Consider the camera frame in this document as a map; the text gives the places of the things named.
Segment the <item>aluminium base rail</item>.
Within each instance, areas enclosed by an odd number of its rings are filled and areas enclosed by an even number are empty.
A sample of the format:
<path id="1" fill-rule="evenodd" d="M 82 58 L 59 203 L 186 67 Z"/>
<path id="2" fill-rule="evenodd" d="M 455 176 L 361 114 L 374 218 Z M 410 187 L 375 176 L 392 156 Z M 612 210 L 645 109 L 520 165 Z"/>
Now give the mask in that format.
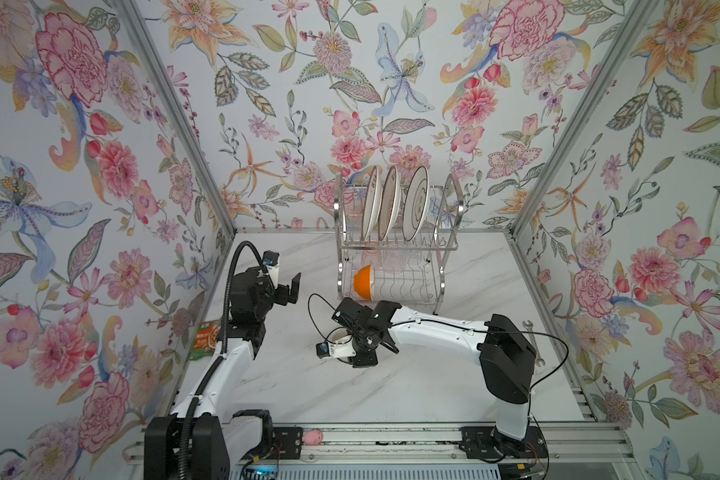
<path id="1" fill-rule="evenodd" d="M 324 441 L 305 446 L 305 431 Z M 274 427 L 276 450 L 230 479 L 641 479 L 614 424 L 531 421 L 499 447 L 490 423 L 300 423 Z"/>

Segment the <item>white plate left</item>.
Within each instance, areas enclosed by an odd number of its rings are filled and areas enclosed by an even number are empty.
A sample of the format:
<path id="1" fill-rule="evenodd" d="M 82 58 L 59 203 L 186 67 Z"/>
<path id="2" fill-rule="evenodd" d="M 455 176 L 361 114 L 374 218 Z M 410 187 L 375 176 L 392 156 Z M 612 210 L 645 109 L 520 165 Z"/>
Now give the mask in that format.
<path id="1" fill-rule="evenodd" d="M 381 168 L 374 166 L 369 177 L 361 222 L 362 241 L 371 238 L 372 231 L 378 222 L 382 196 L 381 173 Z"/>

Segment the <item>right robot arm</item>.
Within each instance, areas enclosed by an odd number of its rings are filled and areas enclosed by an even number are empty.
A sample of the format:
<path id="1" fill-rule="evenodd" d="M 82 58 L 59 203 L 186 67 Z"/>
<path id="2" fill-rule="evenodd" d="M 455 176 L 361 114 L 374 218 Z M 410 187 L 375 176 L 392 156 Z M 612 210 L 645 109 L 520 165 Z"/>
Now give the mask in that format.
<path id="1" fill-rule="evenodd" d="M 347 297 L 332 319 L 346 335 L 317 344 L 319 358 L 370 368 L 378 364 L 380 347 L 394 354 L 401 346 L 412 345 L 460 355 L 480 367 L 485 386 L 496 399 L 498 440 L 526 439 L 537 349 L 508 317 L 494 314 L 484 323 L 457 321 L 393 301 L 370 308 Z"/>

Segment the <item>green snack packet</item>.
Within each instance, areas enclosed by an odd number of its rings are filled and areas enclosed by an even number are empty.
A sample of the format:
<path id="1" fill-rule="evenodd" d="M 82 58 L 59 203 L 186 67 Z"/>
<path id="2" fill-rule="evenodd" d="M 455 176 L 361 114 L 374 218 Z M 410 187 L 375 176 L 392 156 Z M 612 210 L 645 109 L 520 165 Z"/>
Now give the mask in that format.
<path id="1" fill-rule="evenodd" d="M 188 356 L 189 360 L 198 361 L 206 357 L 211 357 L 216 349 L 219 332 L 219 320 L 200 323 L 196 331 L 193 347 Z"/>

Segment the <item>pink small toy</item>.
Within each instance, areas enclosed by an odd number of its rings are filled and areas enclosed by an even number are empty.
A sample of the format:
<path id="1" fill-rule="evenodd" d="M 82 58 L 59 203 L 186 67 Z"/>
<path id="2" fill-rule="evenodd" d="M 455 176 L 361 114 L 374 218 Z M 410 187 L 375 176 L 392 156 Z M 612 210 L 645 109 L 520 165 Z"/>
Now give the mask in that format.
<path id="1" fill-rule="evenodd" d="M 305 431 L 302 436 L 302 443 L 305 446 L 316 446 L 324 441 L 324 434 L 319 429 Z"/>

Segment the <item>two-tier metal dish rack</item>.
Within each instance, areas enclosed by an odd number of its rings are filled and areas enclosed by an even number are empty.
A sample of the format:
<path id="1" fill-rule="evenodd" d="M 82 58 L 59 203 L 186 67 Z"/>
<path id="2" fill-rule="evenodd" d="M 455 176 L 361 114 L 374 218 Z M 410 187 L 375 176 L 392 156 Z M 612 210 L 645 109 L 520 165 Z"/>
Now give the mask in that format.
<path id="1" fill-rule="evenodd" d="M 405 183 L 401 175 L 398 217 L 387 239 L 381 242 L 378 240 L 378 222 L 371 238 L 361 240 L 369 177 L 360 184 L 346 184 L 340 177 L 335 180 L 333 217 L 338 296 L 366 304 L 390 300 L 437 314 L 446 291 L 446 265 L 450 254 L 458 249 L 457 232 L 466 210 L 460 181 L 448 175 L 442 185 L 434 185 L 429 174 L 429 198 L 423 225 L 412 242 L 405 242 L 402 219 L 410 183 Z M 352 286 L 354 275 L 366 265 L 371 265 L 374 271 L 371 301 L 359 298 Z"/>

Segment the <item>aluminium corner frame post left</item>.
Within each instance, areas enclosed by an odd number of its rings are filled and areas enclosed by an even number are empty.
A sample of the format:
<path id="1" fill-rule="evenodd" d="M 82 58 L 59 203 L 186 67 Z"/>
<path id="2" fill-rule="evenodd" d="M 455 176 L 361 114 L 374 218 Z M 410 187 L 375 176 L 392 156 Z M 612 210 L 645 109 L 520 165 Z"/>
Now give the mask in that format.
<path id="1" fill-rule="evenodd" d="M 130 40 L 135 45 L 137 53 L 143 57 L 147 73 L 151 77 L 159 99 L 165 105 L 169 123 L 185 147 L 190 162 L 196 168 L 200 183 L 208 194 L 208 199 L 220 226 L 230 239 L 234 239 L 237 233 L 234 222 L 212 177 L 201 144 L 192 129 L 190 120 L 183 113 L 181 98 L 173 87 L 166 66 L 162 62 L 150 36 L 146 21 L 141 16 L 135 1 L 114 0 L 113 4 L 128 32 Z"/>

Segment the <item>white plate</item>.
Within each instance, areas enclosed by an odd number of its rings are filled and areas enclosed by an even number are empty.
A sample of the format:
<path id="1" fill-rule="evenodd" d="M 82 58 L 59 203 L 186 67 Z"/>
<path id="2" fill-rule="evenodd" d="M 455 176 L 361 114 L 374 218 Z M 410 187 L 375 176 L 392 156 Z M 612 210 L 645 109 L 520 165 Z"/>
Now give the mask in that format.
<path id="1" fill-rule="evenodd" d="M 396 166 L 391 166 L 383 185 L 378 217 L 378 240 L 381 242 L 387 239 L 396 223 L 401 194 L 401 175 Z"/>
<path id="2" fill-rule="evenodd" d="M 362 241 L 371 238 L 372 231 L 378 222 L 382 196 L 381 173 L 381 168 L 374 166 L 369 177 L 361 222 Z"/>
<path id="3" fill-rule="evenodd" d="M 403 210 L 402 232 L 405 242 L 412 242 L 423 225 L 429 198 L 429 172 L 420 166 L 410 181 Z"/>

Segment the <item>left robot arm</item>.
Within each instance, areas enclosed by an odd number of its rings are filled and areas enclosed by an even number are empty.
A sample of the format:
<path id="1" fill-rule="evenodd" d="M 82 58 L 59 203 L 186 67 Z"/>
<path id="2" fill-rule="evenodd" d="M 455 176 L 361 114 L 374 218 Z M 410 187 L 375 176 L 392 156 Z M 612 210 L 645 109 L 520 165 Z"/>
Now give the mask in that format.
<path id="1" fill-rule="evenodd" d="M 301 275 L 279 284 L 277 267 L 232 273 L 213 360 L 193 391 L 167 416 L 153 419 L 144 437 L 145 479 L 230 479 L 276 450 L 266 409 L 231 412 L 232 394 L 263 343 L 265 320 L 276 306 L 298 301 Z"/>

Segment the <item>aluminium corner frame post right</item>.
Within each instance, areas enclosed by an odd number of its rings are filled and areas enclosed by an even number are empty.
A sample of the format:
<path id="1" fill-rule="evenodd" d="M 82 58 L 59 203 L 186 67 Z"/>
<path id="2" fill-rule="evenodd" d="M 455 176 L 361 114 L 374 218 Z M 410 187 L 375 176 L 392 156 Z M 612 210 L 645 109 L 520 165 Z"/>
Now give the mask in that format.
<path id="1" fill-rule="evenodd" d="M 606 96 L 618 69 L 628 56 L 632 44 L 637 40 L 638 34 L 647 24 L 654 6 L 651 1 L 635 1 L 627 12 L 623 26 L 617 31 L 614 40 L 611 42 L 606 55 L 601 63 L 601 70 L 594 76 L 590 86 L 585 90 L 581 101 L 573 111 L 569 125 L 564 129 L 559 142 L 553 148 L 552 154 L 541 170 L 529 196 L 516 216 L 512 226 L 507 230 L 508 237 L 518 240 L 520 234 L 528 229 L 532 217 L 537 211 L 541 201 L 546 195 L 551 182 L 555 179 L 558 170 L 568 157 L 571 148 L 577 141 L 578 136 L 586 127 L 587 122 L 596 110 L 600 101 Z"/>

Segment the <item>metal wrench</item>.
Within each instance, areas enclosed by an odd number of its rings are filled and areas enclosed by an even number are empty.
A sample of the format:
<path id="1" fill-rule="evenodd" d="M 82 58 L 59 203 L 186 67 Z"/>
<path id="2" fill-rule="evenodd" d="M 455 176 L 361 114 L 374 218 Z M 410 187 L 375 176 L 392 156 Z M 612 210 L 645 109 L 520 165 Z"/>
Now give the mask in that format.
<path id="1" fill-rule="evenodd" d="M 527 332 L 527 334 L 529 335 L 530 343 L 535 350 L 535 366 L 537 368 L 542 368 L 545 366 L 545 360 L 541 356 L 541 351 L 539 349 L 538 342 L 536 340 L 537 332 L 534 330 L 534 324 L 530 320 L 525 320 L 522 322 L 522 325 L 523 325 L 523 328 L 525 329 L 525 331 Z"/>

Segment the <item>white plate right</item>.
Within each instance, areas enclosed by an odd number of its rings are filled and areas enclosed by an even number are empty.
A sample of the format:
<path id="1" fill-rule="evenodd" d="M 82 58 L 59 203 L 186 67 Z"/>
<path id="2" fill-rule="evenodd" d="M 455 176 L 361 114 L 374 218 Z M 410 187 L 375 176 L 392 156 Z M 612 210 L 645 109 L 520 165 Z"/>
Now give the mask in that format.
<path id="1" fill-rule="evenodd" d="M 420 166 L 410 181 L 403 210 L 402 232 L 405 242 L 412 242 L 423 225 L 429 198 L 429 172 Z"/>

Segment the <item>orange white bowl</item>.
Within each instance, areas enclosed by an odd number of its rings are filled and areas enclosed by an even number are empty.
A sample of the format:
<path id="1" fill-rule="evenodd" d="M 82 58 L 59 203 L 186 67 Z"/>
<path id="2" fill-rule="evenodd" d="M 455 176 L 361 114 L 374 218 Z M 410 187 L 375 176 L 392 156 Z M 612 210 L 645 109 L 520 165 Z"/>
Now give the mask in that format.
<path id="1" fill-rule="evenodd" d="M 363 300 L 373 299 L 374 271 L 371 265 L 360 268 L 353 277 L 353 290 Z"/>

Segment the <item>white plate middle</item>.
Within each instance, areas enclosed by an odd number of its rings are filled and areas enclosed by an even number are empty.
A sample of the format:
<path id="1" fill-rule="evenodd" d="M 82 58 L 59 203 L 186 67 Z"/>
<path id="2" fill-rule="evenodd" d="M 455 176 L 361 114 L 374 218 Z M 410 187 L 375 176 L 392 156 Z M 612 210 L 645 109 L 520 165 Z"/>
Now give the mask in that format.
<path id="1" fill-rule="evenodd" d="M 387 239 L 396 223 L 401 194 L 401 175 L 396 166 L 391 166 L 383 185 L 378 217 L 378 240 L 381 242 Z"/>

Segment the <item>aluminium corner frame post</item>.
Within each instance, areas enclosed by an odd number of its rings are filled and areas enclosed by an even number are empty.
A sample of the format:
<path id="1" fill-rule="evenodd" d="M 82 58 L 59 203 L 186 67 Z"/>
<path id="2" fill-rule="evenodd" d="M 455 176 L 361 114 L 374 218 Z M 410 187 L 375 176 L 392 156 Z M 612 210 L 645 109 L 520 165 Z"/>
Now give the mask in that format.
<path id="1" fill-rule="evenodd" d="M 192 129 L 190 120 L 183 113 L 181 98 L 173 87 L 166 66 L 162 62 L 150 36 L 146 21 L 141 16 L 135 1 L 114 0 L 113 4 L 128 32 L 130 40 L 135 45 L 137 53 L 143 57 L 147 73 L 151 77 L 159 99 L 165 105 L 169 123 L 185 147 L 190 162 L 196 168 L 200 183 L 208 194 L 208 199 L 220 226 L 230 239 L 234 239 L 237 233 L 234 222 L 212 177 L 201 144 Z"/>
<path id="2" fill-rule="evenodd" d="M 606 96 L 618 69 L 628 56 L 632 44 L 637 40 L 638 34 L 647 24 L 654 6 L 651 1 L 635 1 L 627 12 L 623 26 L 617 31 L 614 40 L 611 42 L 606 55 L 601 63 L 601 70 L 594 76 L 590 86 L 585 90 L 581 101 L 573 111 L 569 125 L 564 129 L 559 142 L 553 148 L 552 154 L 541 170 L 529 196 L 516 216 L 512 226 L 507 230 L 508 237 L 518 240 L 520 234 L 528 229 L 532 217 L 537 211 L 541 201 L 546 195 L 551 182 L 555 179 L 558 170 L 568 157 L 571 148 L 577 141 L 578 136 L 586 127 L 587 122 L 596 110 L 600 101 Z"/>

